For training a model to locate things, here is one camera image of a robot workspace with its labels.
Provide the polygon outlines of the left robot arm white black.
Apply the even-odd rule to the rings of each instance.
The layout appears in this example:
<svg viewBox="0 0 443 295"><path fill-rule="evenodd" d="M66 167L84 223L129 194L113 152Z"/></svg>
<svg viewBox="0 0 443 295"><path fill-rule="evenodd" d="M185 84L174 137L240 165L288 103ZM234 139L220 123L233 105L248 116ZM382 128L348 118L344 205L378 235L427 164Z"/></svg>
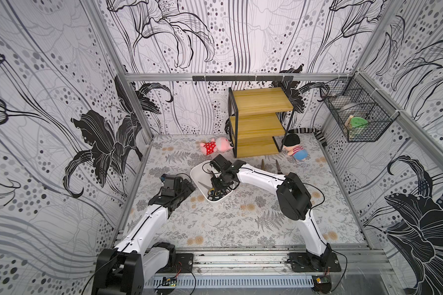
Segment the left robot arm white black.
<svg viewBox="0 0 443 295"><path fill-rule="evenodd" d="M173 244L151 242L195 187L185 173L163 174L160 180L162 186L148 202L139 223L114 248L106 248L98 255L92 295L141 295L158 271L182 270Z"/></svg>

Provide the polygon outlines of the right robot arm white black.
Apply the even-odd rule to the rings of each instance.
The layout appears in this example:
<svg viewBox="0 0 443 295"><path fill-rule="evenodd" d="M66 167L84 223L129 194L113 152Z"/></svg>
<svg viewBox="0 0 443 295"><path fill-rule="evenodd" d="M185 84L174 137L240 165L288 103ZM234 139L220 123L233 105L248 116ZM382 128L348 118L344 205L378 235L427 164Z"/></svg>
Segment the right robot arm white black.
<svg viewBox="0 0 443 295"><path fill-rule="evenodd" d="M221 155L209 162L203 172L210 175L210 201L218 201L233 193L240 184L250 184L277 196L282 214L299 224L306 252L325 261L332 253L331 246L316 228L311 209L311 195L295 173L275 174L253 167L245 161L230 162Z"/></svg>

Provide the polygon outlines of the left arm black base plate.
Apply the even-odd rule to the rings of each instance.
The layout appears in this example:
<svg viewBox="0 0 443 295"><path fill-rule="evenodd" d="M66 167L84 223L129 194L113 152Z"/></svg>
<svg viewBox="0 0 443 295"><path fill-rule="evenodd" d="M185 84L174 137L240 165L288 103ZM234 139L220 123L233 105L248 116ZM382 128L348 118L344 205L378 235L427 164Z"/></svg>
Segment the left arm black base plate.
<svg viewBox="0 0 443 295"><path fill-rule="evenodd" d="M160 274L189 274L193 270L194 254L193 253L176 253L169 259L168 265L159 270Z"/></svg>

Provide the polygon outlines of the yellow handled scissors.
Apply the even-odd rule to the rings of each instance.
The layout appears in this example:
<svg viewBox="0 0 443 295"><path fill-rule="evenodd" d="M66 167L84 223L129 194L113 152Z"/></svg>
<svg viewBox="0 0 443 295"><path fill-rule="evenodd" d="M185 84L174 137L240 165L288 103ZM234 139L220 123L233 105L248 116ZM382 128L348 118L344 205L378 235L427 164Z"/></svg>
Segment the yellow handled scissors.
<svg viewBox="0 0 443 295"><path fill-rule="evenodd" d="M202 183L202 182L197 182L198 188L200 189L200 191L203 193L203 196L210 201L215 201L215 200L219 200L222 197L225 196L225 193L223 191L219 191L216 190L213 187L209 187L208 185Z"/></svg>

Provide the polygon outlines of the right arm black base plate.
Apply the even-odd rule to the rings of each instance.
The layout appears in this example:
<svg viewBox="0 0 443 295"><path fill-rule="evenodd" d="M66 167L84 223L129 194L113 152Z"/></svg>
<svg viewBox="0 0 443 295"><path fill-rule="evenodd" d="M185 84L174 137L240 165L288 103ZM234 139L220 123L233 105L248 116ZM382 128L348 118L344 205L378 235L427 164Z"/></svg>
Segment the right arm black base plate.
<svg viewBox="0 0 443 295"><path fill-rule="evenodd" d="M331 273L342 271L342 267L335 253L330 253L327 256L316 256L307 251L302 253L289 253L286 263L289 264L292 271L296 273Z"/></svg>

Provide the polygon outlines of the small blue handled scissors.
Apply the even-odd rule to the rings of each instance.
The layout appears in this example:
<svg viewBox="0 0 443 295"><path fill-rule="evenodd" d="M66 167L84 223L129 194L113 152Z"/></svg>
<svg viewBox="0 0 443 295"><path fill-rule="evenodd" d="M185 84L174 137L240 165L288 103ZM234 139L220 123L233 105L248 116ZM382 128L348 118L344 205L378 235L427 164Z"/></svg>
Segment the small blue handled scissors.
<svg viewBox="0 0 443 295"><path fill-rule="evenodd" d="M211 202L217 202L220 199L224 198L225 193L223 191L217 191L215 189L211 189L207 193L207 199Z"/></svg>

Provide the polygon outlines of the black handled steel scissors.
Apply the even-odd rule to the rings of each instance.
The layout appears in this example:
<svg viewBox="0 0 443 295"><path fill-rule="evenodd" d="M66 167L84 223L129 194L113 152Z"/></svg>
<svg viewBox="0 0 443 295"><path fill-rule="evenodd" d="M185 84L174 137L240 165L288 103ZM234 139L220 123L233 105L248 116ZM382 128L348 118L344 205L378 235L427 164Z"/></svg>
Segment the black handled steel scissors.
<svg viewBox="0 0 443 295"><path fill-rule="evenodd" d="M277 169L277 174L283 175L283 171L281 170L281 166L278 160L276 160L276 169Z"/></svg>

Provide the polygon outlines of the white plastic storage box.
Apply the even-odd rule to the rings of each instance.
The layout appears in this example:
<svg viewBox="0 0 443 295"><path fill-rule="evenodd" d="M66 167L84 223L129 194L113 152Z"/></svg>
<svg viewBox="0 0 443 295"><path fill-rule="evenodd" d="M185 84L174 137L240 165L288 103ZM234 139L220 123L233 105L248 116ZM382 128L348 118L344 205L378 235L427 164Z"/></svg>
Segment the white plastic storage box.
<svg viewBox="0 0 443 295"><path fill-rule="evenodd" d="M209 174L209 170L210 170L210 166L209 166L209 162L210 161L205 161L197 166L195 166L191 172L190 172L190 177L192 178L192 180L194 181L195 185L198 188L197 182L202 182L206 185L208 185L209 187L212 187L211 184L211 175ZM224 192L225 193L225 197L229 196L232 194L232 192Z"/></svg>

